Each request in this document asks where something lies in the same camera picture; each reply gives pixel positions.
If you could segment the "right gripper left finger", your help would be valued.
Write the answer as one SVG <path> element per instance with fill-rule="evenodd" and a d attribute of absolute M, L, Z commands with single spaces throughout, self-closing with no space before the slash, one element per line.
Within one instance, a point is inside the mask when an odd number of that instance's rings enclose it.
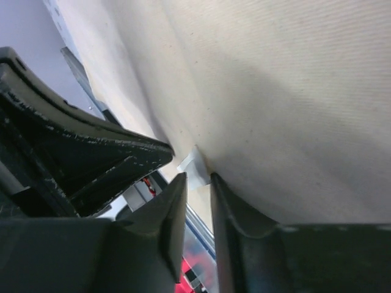
<path fill-rule="evenodd" d="M 2 220 L 1 291 L 173 292 L 186 198 L 180 173 L 126 220 Z"/>

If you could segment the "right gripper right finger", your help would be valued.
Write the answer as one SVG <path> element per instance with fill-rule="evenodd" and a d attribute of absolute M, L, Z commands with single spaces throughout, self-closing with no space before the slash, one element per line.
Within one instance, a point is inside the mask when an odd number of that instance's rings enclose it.
<path fill-rule="evenodd" d="M 221 292 L 389 292 L 390 225 L 270 219 L 211 175 Z"/>

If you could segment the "beige cloth mat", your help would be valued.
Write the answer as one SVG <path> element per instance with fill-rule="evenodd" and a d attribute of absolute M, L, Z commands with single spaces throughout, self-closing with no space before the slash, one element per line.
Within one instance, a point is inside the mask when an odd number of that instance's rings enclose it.
<path fill-rule="evenodd" d="M 282 223 L 390 222 L 389 1 L 59 1 L 95 96 Z"/>

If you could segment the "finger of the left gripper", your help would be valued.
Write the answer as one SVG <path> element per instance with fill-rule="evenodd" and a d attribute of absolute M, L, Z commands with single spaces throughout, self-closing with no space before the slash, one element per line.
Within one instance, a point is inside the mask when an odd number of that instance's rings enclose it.
<path fill-rule="evenodd" d="M 1 48 L 2 215 L 94 215 L 172 158 L 168 144 L 71 105 Z"/>

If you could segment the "small clear sachet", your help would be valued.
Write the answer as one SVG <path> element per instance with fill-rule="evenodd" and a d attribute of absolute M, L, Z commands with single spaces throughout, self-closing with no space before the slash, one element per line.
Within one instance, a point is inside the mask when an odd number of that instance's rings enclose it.
<path fill-rule="evenodd" d="M 196 190 L 210 183 L 210 175 L 197 146 L 182 160 L 177 170 L 180 173 L 185 172 L 187 174 L 190 190 Z"/>

